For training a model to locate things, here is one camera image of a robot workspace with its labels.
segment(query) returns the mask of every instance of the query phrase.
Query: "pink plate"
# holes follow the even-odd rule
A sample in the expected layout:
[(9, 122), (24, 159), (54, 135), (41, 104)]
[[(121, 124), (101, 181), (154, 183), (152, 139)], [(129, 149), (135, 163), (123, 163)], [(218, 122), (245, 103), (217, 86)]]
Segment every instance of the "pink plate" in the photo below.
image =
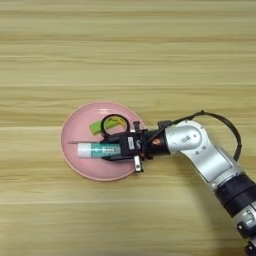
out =
[[(131, 109), (112, 102), (95, 102), (76, 110), (64, 123), (61, 133), (61, 148), (68, 165), (79, 174), (99, 181), (111, 181), (128, 176), (134, 171), (134, 163), (113, 163), (102, 159), (81, 159), (77, 156), (77, 144), (69, 141), (100, 141), (102, 136), (94, 136), (89, 125), (102, 120), (110, 114), (120, 114), (131, 123), (140, 121), (141, 128), (145, 125), (141, 118)], [(123, 131), (123, 127), (113, 128), (115, 132)]]

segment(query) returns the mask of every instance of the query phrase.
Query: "table surface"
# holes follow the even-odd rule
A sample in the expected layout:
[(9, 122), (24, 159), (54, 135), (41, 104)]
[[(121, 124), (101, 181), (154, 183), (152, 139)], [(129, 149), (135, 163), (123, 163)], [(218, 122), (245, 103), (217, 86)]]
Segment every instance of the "table surface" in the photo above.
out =
[[(206, 109), (243, 137), (256, 179), (256, 1), (0, 1), (0, 255), (243, 255), (231, 219), (183, 156), (116, 182), (60, 152), (66, 117), (122, 103), (149, 127)], [(231, 154), (218, 121), (200, 118)]]

